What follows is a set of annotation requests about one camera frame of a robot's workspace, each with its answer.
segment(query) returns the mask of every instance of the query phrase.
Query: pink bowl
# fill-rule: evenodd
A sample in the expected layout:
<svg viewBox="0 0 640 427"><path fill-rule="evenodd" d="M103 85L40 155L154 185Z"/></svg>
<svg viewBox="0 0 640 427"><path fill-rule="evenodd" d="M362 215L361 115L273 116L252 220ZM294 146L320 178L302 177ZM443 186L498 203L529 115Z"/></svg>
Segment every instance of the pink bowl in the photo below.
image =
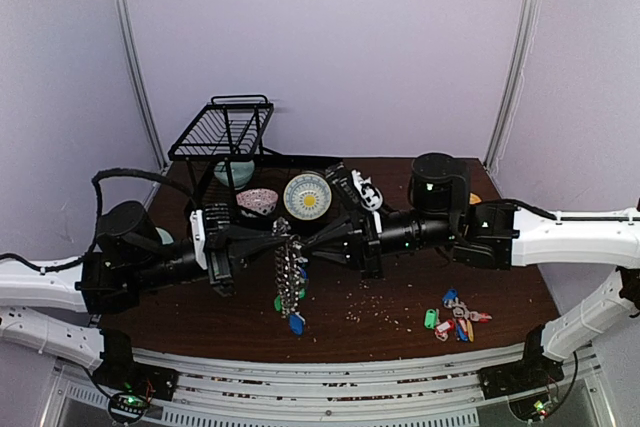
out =
<svg viewBox="0 0 640 427"><path fill-rule="evenodd" d="M238 205L253 212L258 212L262 215L269 215L276 210L276 204L278 203L278 194L269 189L251 189L240 192L236 195ZM255 217L248 214L245 211L242 213L249 217Z"/></svg>

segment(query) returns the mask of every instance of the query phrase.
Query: black metal rack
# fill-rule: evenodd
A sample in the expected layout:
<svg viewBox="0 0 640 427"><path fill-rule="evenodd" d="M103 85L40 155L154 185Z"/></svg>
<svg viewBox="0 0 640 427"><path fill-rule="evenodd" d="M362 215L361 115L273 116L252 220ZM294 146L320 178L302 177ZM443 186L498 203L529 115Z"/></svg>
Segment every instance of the black metal rack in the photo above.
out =
<svg viewBox="0 0 640 427"><path fill-rule="evenodd" d="M228 204L234 213L242 210L236 200L231 162L255 163L248 189L263 187L280 196L273 216L288 216L282 202L282 192L289 180L305 171L324 173L341 162L337 157L314 155L284 155L265 147L262 137L267 128L273 104L264 95L216 96L187 126L169 150L169 159L186 161L196 199L203 204ZM224 162L229 186L215 181L215 167ZM188 214L190 205L185 207ZM333 218L338 207L332 207L324 218ZM245 224L264 224L268 218L242 219ZM317 230L326 222L301 222L289 218L296 231Z"/></svg>

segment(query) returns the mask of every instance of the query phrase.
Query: brown tabletop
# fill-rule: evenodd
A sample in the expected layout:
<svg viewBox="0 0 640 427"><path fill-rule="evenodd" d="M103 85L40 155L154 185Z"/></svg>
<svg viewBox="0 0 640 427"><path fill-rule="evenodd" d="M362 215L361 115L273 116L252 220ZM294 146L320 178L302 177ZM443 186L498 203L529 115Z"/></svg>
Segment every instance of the brown tabletop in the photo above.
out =
<svg viewBox="0 0 640 427"><path fill-rule="evenodd" d="M408 208L406 188L411 159L348 159L347 166L371 175L385 201ZM469 160L472 191L485 200L497 191L478 160ZM187 182L186 169L175 164L170 176ZM185 233L184 198L160 189L150 209L160 227L176 238ZM206 281L181 285L143 297L138 308L105 315L101 326L129 334L135 347L199 357L265 362L354 362L428 357L508 346L524 341L529 330L558 316L535 267L487 271L450 264L432 250L383 259L383 280L360 280L360 274L313 260L310 286L300 311L307 321L297 337L273 308L276 296L271 254L238 275L237 294L219 297ZM493 320L474 324L475 342L437 340L424 327L425 311L440 308L455 287L471 310Z"/></svg>

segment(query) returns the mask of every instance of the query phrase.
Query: light blue bowl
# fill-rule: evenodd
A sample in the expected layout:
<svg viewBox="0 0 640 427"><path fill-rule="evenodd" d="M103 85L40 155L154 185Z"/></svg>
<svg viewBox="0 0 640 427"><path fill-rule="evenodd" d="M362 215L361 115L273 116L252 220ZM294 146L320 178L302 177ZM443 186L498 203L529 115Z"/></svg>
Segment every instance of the light blue bowl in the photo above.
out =
<svg viewBox="0 0 640 427"><path fill-rule="evenodd" d="M253 171L256 169L253 160L249 162L231 162L231 177L233 178L233 185L236 190L244 189L251 177L253 177ZM224 162L218 162L213 169L213 175L216 179L226 187L229 187L229 177L227 175L227 168Z"/></svg>

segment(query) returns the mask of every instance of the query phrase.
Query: robotic arm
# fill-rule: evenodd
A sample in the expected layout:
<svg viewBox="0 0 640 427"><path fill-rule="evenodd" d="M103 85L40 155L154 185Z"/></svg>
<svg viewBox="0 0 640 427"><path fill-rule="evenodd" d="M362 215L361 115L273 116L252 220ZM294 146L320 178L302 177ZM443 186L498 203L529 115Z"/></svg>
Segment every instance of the robotic arm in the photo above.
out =
<svg viewBox="0 0 640 427"><path fill-rule="evenodd" d="M316 257L359 269L367 278L383 275L382 256L432 247L485 269L549 262L616 266L579 306L529 333L522 360L480 371L485 397L491 398L545 386L548 375L561 380L561 363L576 348L640 308L637 209L549 213L516 200L470 206L468 167L444 154L414 160L413 208L407 211L391 209L370 179L342 164L328 169L326 178L344 213L304 239L278 222L234 218L228 206L213 204L190 215L191 238L163 245L144 207L124 202L100 217L100 252L84 256L82 265L54 273L2 262L0 337L78 362L102 385L133 386L134 392L151 385L155 397L169 400L177 373L136 363L124 334L71 326L28 307L117 313L138 305L145 292L203 279L219 294L231 295L234 271L274 248L279 267ZM292 247L295 256L281 255ZM295 305L289 307L295 312Z"/></svg>

